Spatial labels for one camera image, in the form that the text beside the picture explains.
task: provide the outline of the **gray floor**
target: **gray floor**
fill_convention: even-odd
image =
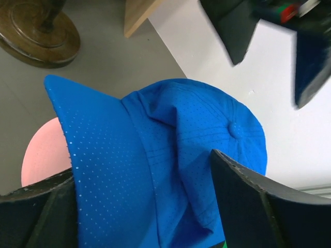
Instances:
[[[21,186],[26,146],[55,113],[43,87],[56,74],[116,97],[155,81],[184,77],[150,22],[123,36],[124,0],[68,0],[64,12],[82,40],[79,56],[61,69],[34,68],[0,50],[0,194]]]

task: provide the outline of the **white wall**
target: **white wall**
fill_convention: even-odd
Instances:
[[[268,177],[294,188],[330,183],[331,84],[294,110],[294,33],[261,22],[244,62],[232,68],[197,0],[165,0],[150,21],[188,78],[254,112],[266,134]]]

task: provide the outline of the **wooden board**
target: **wooden board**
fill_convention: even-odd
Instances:
[[[163,0],[126,0],[124,36],[129,38]]]

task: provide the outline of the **blue cap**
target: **blue cap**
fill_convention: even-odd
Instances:
[[[52,75],[45,85],[70,152],[79,247],[224,241],[210,151],[266,171],[263,129],[247,107],[188,79],[160,81],[121,100]]]

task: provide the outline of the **pink object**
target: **pink object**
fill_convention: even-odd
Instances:
[[[67,142],[58,118],[54,118],[36,132],[26,149],[22,186],[42,181],[70,167]]]

